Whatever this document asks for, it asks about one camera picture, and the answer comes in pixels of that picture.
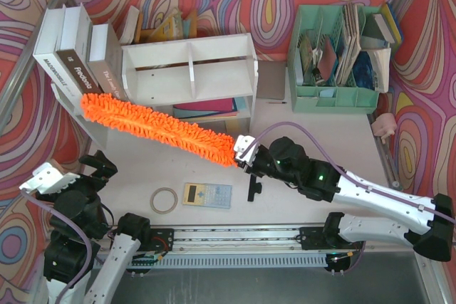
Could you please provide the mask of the orange microfiber duster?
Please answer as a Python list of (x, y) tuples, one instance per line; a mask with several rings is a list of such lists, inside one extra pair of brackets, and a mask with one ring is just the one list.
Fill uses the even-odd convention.
[(234, 138), (183, 122), (152, 108), (114, 98), (110, 94), (87, 93), (81, 99), (84, 118), (135, 137), (178, 147), (224, 167), (235, 165)]

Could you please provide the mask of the clear tape roll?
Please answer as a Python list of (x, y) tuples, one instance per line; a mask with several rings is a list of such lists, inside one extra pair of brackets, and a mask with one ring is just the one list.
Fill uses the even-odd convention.
[(171, 213), (177, 206), (178, 196), (175, 190), (168, 187), (156, 189), (150, 197), (150, 207), (156, 213), (165, 215)]

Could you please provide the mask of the black clip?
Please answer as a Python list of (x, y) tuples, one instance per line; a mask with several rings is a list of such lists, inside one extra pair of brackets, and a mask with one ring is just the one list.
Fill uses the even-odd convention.
[(262, 184), (261, 184), (261, 182), (257, 181), (257, 176), (252, 174), (249, 179), (249, 189), (248, 189), (247, 201), (253, 202), (255, 195), (261, 194), (261, 193), (262, 193)]

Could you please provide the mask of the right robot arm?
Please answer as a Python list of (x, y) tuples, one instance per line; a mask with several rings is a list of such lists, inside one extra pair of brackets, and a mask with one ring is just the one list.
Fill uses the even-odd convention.
[(308, 157), (304, 148), (288, 137), (274, 140), (270, 147), (251, 136), (238, 137), (234, 155), (247, 174), (276, 179), (307, 199), (358, 206), (378, 214), (363, 218), (330, 213), (322, 232), (330, 246), (383, 241), (410, 246), (434, 261), (452, 258), (455, 216), (447, 195), (404, 194), (366, 181), (329, 161)]

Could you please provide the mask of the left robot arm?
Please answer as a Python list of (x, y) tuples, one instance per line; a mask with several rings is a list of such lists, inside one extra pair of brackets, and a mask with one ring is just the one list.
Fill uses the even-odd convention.
[(110, 229), (98, 192), (118, 169), (101, 151), (86, 154), (79, 161), (94, 172), (63, 173), (56, 162), (47, 162), (35, 173), (36, 198), (51, 202), (55, 209), (43, 275), (50, 303), (110, 303), (134, 253), (152, 236), (150, 221), (132, 213), (119, 219), (109, 254), (88, 286), (100, 250), (98, 242)]

